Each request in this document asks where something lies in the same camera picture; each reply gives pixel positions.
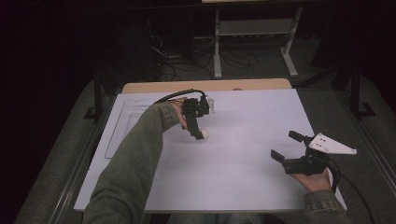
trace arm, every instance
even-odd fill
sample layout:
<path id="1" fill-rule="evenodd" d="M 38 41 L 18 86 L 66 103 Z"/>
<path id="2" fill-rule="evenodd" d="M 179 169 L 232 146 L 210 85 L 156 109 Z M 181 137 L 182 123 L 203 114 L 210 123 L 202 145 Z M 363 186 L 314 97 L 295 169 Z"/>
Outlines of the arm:
<path id="1" fill-rule="evenodd" d="M 179 122 L 186 125 L 179 102 L 152 105 L 143 113 L 99 176 L 83 223 L 142 222 L 163 132 Z"/>
<path id="2" fill-rule="evenodd" d="M 351 224 L 344 207 L 338 202 L 330 185 L 329 173 L 325 169 L 319 175 L 291 175 L 297 179 L 307 193 L 304 195 L 305 223 L 308 224 Z"/>

